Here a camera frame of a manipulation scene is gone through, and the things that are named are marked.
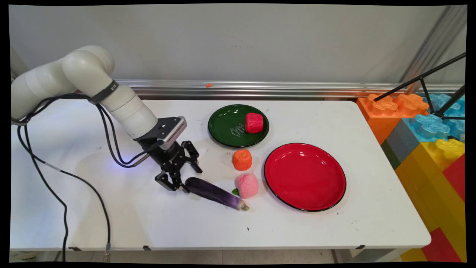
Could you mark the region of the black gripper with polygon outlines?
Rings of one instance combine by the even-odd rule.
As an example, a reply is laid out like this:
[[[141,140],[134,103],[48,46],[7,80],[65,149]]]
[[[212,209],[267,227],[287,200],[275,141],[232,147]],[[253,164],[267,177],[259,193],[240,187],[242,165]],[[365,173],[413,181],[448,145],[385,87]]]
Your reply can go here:
[[[199,153],[191,141],[183,141],[181,144],[174,142],[168,149],[160,147],[164,143],[161,140],[139,140],[138,143],[143,150],[152,149],[148,154],[162,168],[160,174],[155,176],[157,183],[169,191],[182,188],[185,193],[190,193],[181,180],[180,169],[188,162],[196,173],[203,173],[198,165]]]

